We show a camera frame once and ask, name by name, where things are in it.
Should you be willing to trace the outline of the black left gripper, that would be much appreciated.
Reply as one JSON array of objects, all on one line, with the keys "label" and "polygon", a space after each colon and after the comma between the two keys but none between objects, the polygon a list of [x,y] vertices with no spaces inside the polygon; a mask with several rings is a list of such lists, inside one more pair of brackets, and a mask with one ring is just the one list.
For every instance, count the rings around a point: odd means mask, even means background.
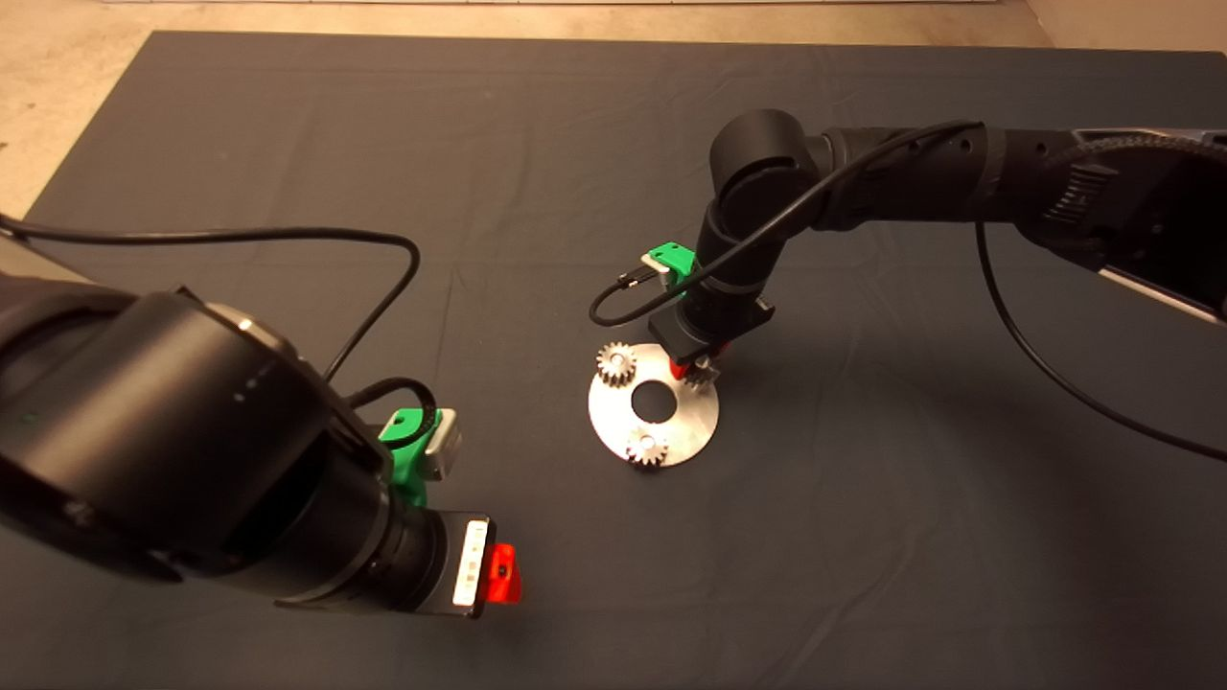
[{"label": "black left gripper", "polygon": [[521,602],[517,546],[494,544],[497,524],[472,511],[428,511],[432,564],[422,595],[422,614],[477,619],[488,604]]}]

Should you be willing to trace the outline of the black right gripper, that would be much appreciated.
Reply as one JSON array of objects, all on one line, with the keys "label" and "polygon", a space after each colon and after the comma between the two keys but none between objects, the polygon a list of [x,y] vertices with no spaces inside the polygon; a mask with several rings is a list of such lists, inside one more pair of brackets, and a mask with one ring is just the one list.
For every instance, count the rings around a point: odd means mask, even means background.
[{"label": "black right gripper", "polygon": [[744,293],[697,291],[652,316],[652,336],[667,354],[674,381],[686,381],[690,365],[701,357],[717,357],[730,343],[763,327],[775,314],[775,306]]}]

